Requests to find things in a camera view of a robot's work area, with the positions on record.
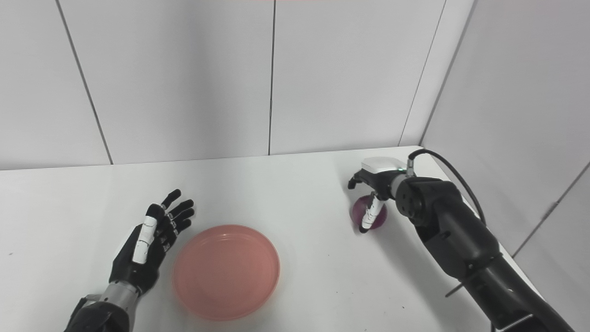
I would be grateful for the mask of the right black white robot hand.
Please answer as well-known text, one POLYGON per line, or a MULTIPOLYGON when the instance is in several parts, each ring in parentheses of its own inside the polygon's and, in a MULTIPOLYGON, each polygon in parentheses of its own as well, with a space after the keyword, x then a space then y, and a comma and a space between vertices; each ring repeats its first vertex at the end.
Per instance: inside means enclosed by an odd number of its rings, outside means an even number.
POLYGON ((371 188, 371 193, 358 198, 350 211, 350 218, 360 233, 381 227, 387 217, 386 202, 394 199, 399 182, 407 177, 407 164, 393 157, 369 157, 347 183, 353 190, 358 184, 371 188))

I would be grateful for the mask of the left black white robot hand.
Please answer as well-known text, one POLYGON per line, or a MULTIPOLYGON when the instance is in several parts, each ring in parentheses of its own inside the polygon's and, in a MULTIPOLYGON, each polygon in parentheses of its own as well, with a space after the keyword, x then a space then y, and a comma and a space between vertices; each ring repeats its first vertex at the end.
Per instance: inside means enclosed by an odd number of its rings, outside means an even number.
POLYGON ((140 295, 154 287, 167 252, 180 233, 192 224, 195 203, 177 202, 180 189, 171 191, 160 204, 150 204, 143 223, 137 225, 112 261, 109 282, 124 282, 140 295))

